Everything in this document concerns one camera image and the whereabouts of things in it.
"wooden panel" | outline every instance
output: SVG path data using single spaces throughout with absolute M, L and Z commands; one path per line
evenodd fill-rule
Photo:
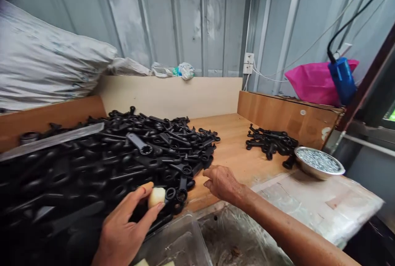
M 0 116 L 0 152 L 17 147 L 19 135 L 22 133 L 44 132 L 50 128 L 48 125 L 50 122 L 61 124 L 63 127 L 73 127 L 79 121 L 86 121 L 88 116 L 106 117 L 99 96 L 2 115 Z
M 173 119 L 208 117 L 237 112 L 242 78 L 103 76 L 95 93 L 107 112 L 129 111 Z
M 281 165 L 288 158 L 287 156 L 275 154 L 273 160 L 268 161 L 260 148 L 246 150 L 250 123 L 238 114 L 230 114 L 192 119 L 188 125 L 191 128 L 202 127 L 218 132 L 221 141 L 216 143 L 217 149 L 214 151 L 213 164 L 228 166 L 236 179 L 249 187 L 261 184 L 281 173 L 293 172 Z M 208 178 L 204 177 L 202 172 L 195 177 L 196 185 L 188 192 L 188 204 L 184 211 L 195 212 L 218 201 L 203 186 L 207 180 Z
M 263 129 L 286 131 L 300 144 L 321 149 L 339 112 L 240 91 L 237 113 Z
M 267 95 L 267 94 L 264 94 L 264 93 L 256 93 L 256 92 L 251 92 L 251 93 L 258 94 L 258 95 L 263 95 L 263 96 L 271 97 L 271 98 L 275 98 L 275 99 L 286 100 L 288 102 L 294 102 L 294 103 L 297 103 L 297 104 L 304 104 L 304 105 L 307 105 L 307 106 L 313 106 L 315 108 L 331 110 L 331 111 L 335 111 L 335 112 L 338 112 L 338 113 L 343 113 L 344 112 L 344 108 L 336 108 L 334 106 L 328 106 L 328 105 L 322 105 L 322 104 L 313 104 L 313 103 L 304 102 L 304 101 L 301 101 L 299 99 L 295 99 L 295 98 L 292 98 L 292 97 L 283 97 L 283 96 L 279 96 L 279 95 Z

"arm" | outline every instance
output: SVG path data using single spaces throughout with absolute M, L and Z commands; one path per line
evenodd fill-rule
M 211 166 L 203 175 L 210 178 L 204 185 L 214 196 L 253 218 L 295 265 L 359 265 L 325 238 L 240 184 L 228 167 Z

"pink plastic bag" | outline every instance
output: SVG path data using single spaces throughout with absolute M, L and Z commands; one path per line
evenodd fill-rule
M 359 64 L 348 60 L 353 72 Z M 340 106 L 339 96 L 328 69 L 328 62 L 300 65 L 285 73 L 297 96 L 305 102 Z

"corrugated metal wall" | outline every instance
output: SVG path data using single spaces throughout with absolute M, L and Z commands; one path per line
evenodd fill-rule
M 354 14 L 361 0 L 258 0 L 251 3 L 250 21 L 255 21 L 254 31 L 249 31 L 247 52 L 255 54 L 258 71 L 268 78 L 284 80 L 283 73 L 297 65 L 328 61 L 326 46 L 339 27 Z M 353 47 L 345 55 L 360 61 L 354 72 L 355 81 L 361 81 L 395 21 L 395 0 L 375 0 L 353 22 L 344 42 Z M 298 59 L 340 16 L 326 34 L 298 61 Z M 341 33 L 332 46 L 335 52 L 342 38 Z M 289 82 L 275 82 L 253 74 L 248 89 L 268 94 L 296 96 Z
M 133 58 L 147 67 L 153 61 L 169 66 L 185 61 L 196 68 L 197 76 L 241 76 L 244 52 L 247 51 L 255 54 L 258 71 L 278 81 L 284 81 L 283 73 L 297 65 L 327 61 L 328 41 L 361 2 L 9 1 L 55 26 L 111 43 L 121 56 Z M 348 9 L 341 15 L 347 5 Z M 362 80 L 395 20 L 393 6 L 395 0 L 375 0 L 355 20 L 345 37 L 345 42 L 353 44 L 346 57 L 360 61 L 354 73 L 356 81 Z M 328 32 L 300 57 L 339 16 Z M 341 38 L 342 34 L 335 41 L 333 51 L 338 48 Z M 249 79 L 248 89 L 296 96 L 290 83 L 257 78 L 256 74 Z
M 197 76 L 240 75 L 246 0 L 8 1 L 147 67 L 189 62 Z

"white wire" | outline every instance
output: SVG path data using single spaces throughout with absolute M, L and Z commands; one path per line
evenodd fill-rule
M 351 3 L 354 0 L 351 0 L 347 6 L 343 9 L 343 11 L 339 14 L 339 16 L 336 18 L 336 20 L 325 30 L 325 32 L 322 33 L 321 36 L 318 37 L 317 40 L 314 41 L 314 43 L 301 55 L 299 56 L 297 59 L 295 59 L 293 62 L 291 62 L 289 65 L 287 65 L 285 68 L 283 68 L 281 71 L 278 71 L 274 74 L 271 75 L 261 75 L 262 77 L 267 77 L 267 76 L 273 76 L 273 75 L 277 75 L 278 73 L 283 73 L 287 68 L 289 68 L 291 65 L 293 65 L 295 62 L 297 62 L 299 59 L 301 59 L 307 52 L 310 51 L 311 48 L 313 48 L 313 46 L 331 29 L 331 27 L 333 27 L 336 22 L 340 19 L 340 17 L 346 12 L 346 10 L 348 9 L 348 7 L 350 7 Z
M 250 78 L 250 74 L 247 75 L 247 80 L 246 80 L 246 84 L 244 85 L 243 91 L 247 91 L 247 84 L 248 84 L 248 79 L 249 78 Z
M 271 80 L 271 81 L 274 81 L 274 82 L 289 82 L 288 80 L 280 81 L 280 80 L 274 80 L 274 79 L 267 78 L 265 75 L 262 75 L 260 72 L 257 71 L 256 66 L 255 66 L 255 62 L 254 62 L 254 66 L 253 66 L 252 70 L 253 70 L 256 74 L 258 74 L 259 76 L 262 76 L 263 78 L 266 78 L 266 79 Z

